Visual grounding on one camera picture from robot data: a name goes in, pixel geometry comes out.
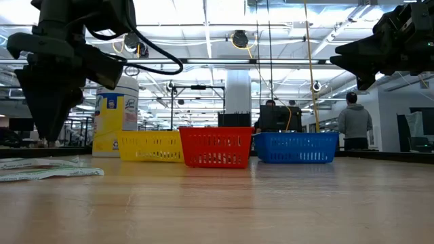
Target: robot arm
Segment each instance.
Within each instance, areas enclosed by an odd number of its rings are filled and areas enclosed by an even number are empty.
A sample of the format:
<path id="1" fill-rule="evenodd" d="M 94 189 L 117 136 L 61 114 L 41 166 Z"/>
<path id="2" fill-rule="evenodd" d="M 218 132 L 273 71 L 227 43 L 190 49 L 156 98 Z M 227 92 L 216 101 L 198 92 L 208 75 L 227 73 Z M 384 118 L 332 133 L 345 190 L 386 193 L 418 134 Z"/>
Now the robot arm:
<path id="1" fill-rule="evenodd" d="M 366 90 L 380 72 L 409 71 L 419 75 L 434 70 L 434 0 L 400 5 L 385 13 L 373 35 L 336 48 L 333 64 L 353 73 Z"/>
<path id="2" fill-rule="evenodd" d="M 182 72 L 181 61 L 137 30 L 132 0 L 32 0 L 31 4 L 40 10 L 39 24 L 32 28 L 32 34 L 11 35 L 7 49 L 15 59 L 23 51 L 31 53 L 27 56 L 28 65 L 15 73 L 40 138 L 57 139 L 70 109 L 83 102 L 80 87 L 85 86 L 87 79 L 115 89 L 124 66 L 165 75 Z M 85 44 L 86 29 L 105 41 L 134 33 L 180 68 L 165 72 L 128 64 L 125 58 Z M 114 32 L 113 36 L 97 33 L 108 29 Z"/>

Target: man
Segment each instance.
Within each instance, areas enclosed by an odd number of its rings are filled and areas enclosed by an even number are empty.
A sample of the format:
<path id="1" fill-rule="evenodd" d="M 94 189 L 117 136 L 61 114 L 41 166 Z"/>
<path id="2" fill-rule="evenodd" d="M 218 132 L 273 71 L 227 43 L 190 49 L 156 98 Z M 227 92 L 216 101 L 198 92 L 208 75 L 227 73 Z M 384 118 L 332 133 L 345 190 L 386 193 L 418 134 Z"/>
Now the man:
<path id="1" fill-rule="evenodd" d="M 265 105 L 267 106 L 276 106 L 276 102 L 274 100 L 268 100 L 267 102 L 265 102 Z M 262 130 L 260 128 L 260 117 L 258 118 L 258 121 L 255 123 L 255 132 L 260 133 Z"/>
<path id="2" fill-rule="evenodd" d="M 368 149 L 367 131 L 372 130 L 369 112 L 357 104 L 357 94 L 347 94 L 347 108 L 339 115 L 339 132 L 345 135 L 345 150 Z"/>

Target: yellow pole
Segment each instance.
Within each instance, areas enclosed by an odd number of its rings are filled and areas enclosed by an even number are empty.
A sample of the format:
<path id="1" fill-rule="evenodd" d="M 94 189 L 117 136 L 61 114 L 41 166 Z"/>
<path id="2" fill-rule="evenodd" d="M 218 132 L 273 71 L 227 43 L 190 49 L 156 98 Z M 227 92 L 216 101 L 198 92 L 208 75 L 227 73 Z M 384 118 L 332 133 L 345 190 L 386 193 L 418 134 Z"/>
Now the yellow pole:
<path id="1" fill-rule="evenodd" d="M 313 112 L 315 113 L 315 120 L 316 120 L 316 124 L 317 124 L 317 132 L 319 132 L 319 116 L 318 116 L 318 110 L 317 110 L 317 101 L 315 99 L 315 92 L 313 91 L 311 37 L 309 36 L 309 21 L 307 19 L 307 0 L 304 0 L 304 14 L 306 15 L 307 49 L 308 49 L 308 54 L 309 54 L 309 68 L 311 70 L 311 93 L 312 93 L 312 101 L 313 101 Z"/>

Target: wooden table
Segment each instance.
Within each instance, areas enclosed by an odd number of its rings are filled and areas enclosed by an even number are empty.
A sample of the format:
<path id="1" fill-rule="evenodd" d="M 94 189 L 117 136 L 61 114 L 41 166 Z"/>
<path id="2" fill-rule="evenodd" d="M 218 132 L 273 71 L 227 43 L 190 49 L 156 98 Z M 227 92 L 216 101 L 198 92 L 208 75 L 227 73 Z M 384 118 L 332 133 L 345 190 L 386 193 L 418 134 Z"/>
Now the wooden table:
<path id="1" fill-rule="evenodd" d="M 2 183 L 0 243 L 434 243 L 432 165 L 86 160 L 106 175 Z"/>

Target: blue basket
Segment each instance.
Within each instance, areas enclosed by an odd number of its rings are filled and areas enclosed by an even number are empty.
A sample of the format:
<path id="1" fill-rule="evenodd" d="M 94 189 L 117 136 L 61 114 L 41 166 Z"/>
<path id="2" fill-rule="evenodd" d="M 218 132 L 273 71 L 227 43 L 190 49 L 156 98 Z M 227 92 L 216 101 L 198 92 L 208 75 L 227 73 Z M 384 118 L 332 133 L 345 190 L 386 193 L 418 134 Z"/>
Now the blue basket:
<path id="1" fill-rule="evenodd" d="M 331 163 L 338 133 L 260 133 L 255 150 L 265 163 Z"/>

